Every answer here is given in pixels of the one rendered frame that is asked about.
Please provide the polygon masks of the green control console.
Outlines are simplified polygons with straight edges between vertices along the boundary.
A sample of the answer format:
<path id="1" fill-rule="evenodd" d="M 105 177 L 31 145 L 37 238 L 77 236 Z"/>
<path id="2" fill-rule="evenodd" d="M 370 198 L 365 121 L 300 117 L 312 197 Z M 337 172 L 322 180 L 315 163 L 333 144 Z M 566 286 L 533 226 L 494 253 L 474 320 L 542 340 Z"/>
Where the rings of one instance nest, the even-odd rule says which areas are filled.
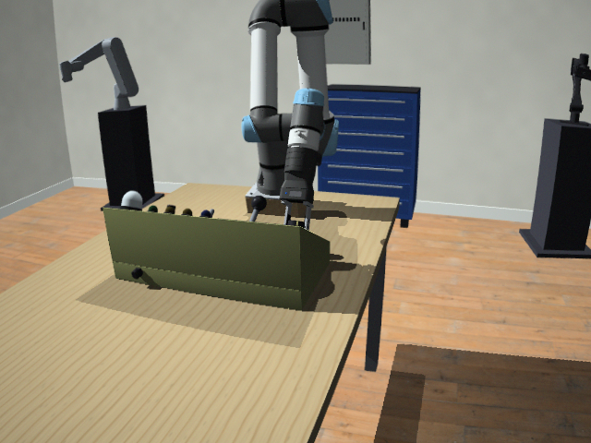
<path id="1" fill-rule="evenodd" d="M 256 222 L 263 196 L 250 221 L 214 219 L 214 209 L 176 215 L 174 205 L 142 211 L 142 202 L 130 191 L 120 209 L 103 208 L 116 279 L 302 311 L 330 263 L 330 241 L 303 221 Z"/>

